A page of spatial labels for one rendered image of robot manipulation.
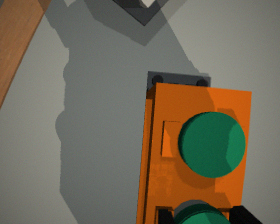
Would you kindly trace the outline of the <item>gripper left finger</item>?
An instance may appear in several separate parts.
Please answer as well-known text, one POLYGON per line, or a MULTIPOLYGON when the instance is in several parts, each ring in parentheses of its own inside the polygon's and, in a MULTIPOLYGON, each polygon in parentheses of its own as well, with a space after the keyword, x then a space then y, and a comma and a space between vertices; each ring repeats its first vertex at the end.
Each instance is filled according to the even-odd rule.
POLYGON ((158 209, 158 224, 175 224, 171 211, 158 209))

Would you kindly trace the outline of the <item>orange rectangular plate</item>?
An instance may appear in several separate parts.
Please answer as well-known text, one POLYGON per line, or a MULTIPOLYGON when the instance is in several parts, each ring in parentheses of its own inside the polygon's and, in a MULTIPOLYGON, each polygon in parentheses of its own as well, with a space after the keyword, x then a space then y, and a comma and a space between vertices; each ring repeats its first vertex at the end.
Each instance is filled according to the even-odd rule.
POLYGON ((158 224, 158 209, 172 211, 188 200, 202 200, 229 220, 240 206, 245 175, 251 91, 156 83, 146 93, 136 224, 158 224), (246 149, 240 165, 221 178, 192 171, 178 151, 178 135, 192 116, 221 112, 242 127, 246 149))

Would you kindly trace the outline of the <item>white push-button panel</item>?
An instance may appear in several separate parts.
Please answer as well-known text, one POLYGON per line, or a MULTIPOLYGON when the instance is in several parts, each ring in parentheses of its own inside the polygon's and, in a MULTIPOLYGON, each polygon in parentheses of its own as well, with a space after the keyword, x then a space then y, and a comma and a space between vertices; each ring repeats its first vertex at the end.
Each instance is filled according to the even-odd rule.
POLYGON ((145 26, 168 0, 113 0, 145 26), (149 8, 148 8, 149 7, 149 8))

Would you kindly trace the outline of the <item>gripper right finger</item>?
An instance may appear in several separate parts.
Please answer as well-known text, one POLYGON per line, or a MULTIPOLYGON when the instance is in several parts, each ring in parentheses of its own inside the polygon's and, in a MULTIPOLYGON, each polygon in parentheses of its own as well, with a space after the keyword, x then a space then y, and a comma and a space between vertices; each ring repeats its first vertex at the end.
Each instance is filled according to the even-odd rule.
POLYGON ((244 206, 233 206, 229 210, 229 222, 231 224, 262 224, 244 206))

